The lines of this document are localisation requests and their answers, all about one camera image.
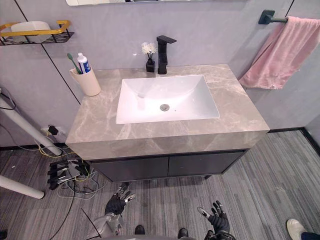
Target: white shoe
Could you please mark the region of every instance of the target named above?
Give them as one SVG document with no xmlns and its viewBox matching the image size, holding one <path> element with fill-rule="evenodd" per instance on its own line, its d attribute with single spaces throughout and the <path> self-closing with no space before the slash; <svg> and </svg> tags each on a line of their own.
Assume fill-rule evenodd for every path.
<svg viewBox="0 0 320 240">
<path fill-rule="evenodd" d="M 289 219 L 286 221 L 286 229 L 292 240 L 301 240 L 301 234 L 306 232 L 304 226 L 296 219 Z"/>
</svg>

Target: towel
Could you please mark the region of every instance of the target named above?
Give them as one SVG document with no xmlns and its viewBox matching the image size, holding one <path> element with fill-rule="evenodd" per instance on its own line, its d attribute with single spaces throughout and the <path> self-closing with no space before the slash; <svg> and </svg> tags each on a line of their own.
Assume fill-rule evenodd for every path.
<svg viewBox="0 0 320 240">
<path fill-rule="evenodd" d="M 239 82 L 247 88 L 282 89 L 319 41 L 319 19 L 289 16 L 270 34 Z"/>
</svg>

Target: power outlet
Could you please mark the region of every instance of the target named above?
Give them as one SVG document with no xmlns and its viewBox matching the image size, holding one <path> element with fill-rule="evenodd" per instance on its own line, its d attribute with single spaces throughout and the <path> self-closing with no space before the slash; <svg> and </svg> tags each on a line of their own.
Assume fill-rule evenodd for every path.
<svg viewBox="0 0 320 240">
<path fill-rule="evenodd" d="M 56 129 L 58 130 L 58 133 L 57 133 L 56 136 L 66 135 L 66 132 L 62 129 L 62 127 L 56 127 Z M 48 127 L 46 127 L 46 128 L 41 128 L 40 130 L 41 130 L 41 132 L 43 132 L 45 135 L 47 135 L 47 134 L 48 134 L 48 136 L 51 135 L 51 133 L 49 132 L 49 128 L 48 128 Z"/>
</svg>

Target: plug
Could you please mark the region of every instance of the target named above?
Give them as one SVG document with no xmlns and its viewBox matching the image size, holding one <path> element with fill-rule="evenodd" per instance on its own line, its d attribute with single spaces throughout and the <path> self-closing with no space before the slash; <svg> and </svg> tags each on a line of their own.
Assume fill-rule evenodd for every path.
<svg viewBox="0 0 320 240">
<path fill-rule="evenodd" d="M 57 135 L 59 131 L 58 131 L 58 129 L 56 129 L 55 126 L 49 125 L 48 132 L 51 133 L 52 135 Z"/>
</svg>

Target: white sink basin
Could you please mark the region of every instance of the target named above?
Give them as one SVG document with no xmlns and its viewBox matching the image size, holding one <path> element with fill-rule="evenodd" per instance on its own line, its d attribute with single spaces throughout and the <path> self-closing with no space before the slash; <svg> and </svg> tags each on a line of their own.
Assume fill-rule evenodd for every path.
<svg viewBox="0 0 320 240">
<path fill-rule="evenodd" d="M 116 124 L 219 118 L 203 75 L 122 80 Z"/>
</svg>

